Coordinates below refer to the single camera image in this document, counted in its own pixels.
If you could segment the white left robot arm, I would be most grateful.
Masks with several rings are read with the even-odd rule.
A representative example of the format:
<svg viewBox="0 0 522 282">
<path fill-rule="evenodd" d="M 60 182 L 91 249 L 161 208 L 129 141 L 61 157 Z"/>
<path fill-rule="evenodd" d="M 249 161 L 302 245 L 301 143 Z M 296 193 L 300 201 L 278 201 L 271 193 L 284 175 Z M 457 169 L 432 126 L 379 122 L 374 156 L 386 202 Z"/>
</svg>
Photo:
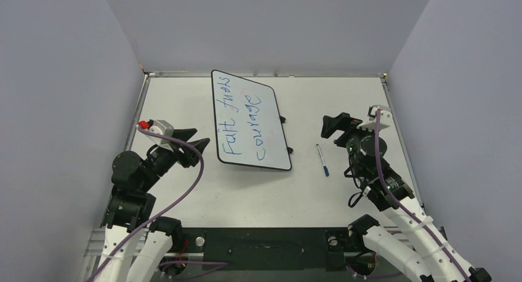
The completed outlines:
<svg viewBox="0 0 522 282">
<path fill-rule="evenodd" d="M 203 171 L 184 194 L 156 215 L 151 213 L 156 198 L 149 191 L 175 164 L 203 167 L 203 151 L 211 140 L 191 141 L 196 129 L 174 130 L 160 126 L 159 121 L 141 121 L 136 128 L 154 145 L 145 159 L 124 151 L 113 160 L 114 187 L 103 221 L 105 240 L 100 263 L 89 281 L 150 281 L 164 255 L 183 245 L 181 221 L 165 213 L 190 194 Z"/>
</svg>

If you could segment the black-framed whiteboard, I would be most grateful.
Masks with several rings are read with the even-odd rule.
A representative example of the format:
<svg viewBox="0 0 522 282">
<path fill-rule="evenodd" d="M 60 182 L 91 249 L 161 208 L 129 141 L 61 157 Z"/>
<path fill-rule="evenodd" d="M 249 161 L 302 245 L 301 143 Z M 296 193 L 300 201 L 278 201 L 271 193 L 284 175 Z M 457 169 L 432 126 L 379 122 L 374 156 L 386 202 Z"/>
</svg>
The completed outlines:
<svg viewBox="0 0 522 282">
<path fill-rule="evenodd" d="M 223 164 L 290 171 L 292 163 L 272 87 L 211 71 L 217 159 Z"/>
</svg>

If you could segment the white board marker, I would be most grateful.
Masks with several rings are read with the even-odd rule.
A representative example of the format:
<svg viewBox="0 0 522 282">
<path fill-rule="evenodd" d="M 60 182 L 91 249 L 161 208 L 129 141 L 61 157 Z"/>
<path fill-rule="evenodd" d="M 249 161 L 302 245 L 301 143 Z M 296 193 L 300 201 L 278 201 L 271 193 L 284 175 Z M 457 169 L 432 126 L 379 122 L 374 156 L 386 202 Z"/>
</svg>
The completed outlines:
<svg viewBox="0 0 522 282">
<path fill-rule="evenodd" d="M 319 154 L 319 157 L 320 157 L 320 160 L 321 160 L 321 164 L 322 164 L 322 167 L 323 167 L 323 171 L 324 171 L 324 174 L 326 177 L 329 177 L 330 173 L 329 173 L 329 169 L 327 167 L 327 164 L 326 164 L 326 161 L 324 159 L 324 155 L 323 155 L 323 152 L 321 150 L 321 147 L 319 144 L 316 144 L 316 148 L 317 148 L 317 151 L 318 151 L 318 154 Z"/>
</svg>

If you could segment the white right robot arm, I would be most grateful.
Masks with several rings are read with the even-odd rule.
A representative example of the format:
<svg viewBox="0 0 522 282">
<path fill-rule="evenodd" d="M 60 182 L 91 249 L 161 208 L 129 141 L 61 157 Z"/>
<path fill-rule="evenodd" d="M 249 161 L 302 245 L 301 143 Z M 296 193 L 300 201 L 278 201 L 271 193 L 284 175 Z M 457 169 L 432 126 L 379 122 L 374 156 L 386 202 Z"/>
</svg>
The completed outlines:
<svg viewBox="0 0 522 282">
<path fill-rule="evenodd" d="M 485 268 L 473 266 L 449 244 L 410 186 L 385 160 L 387 143 L 380 131 L 387 126 L 383 118 L 390 115 L 377 107 L 366 122 L 348 113 L 323 116 L 323 138 L 342 133 L 334 143 L 347 151 L 345 176 L 409 241 L 404 244 L 365 214 L 348 225 L 349 245 L 383 257 L 410 281 L 492 281 Z"/>
</svg>

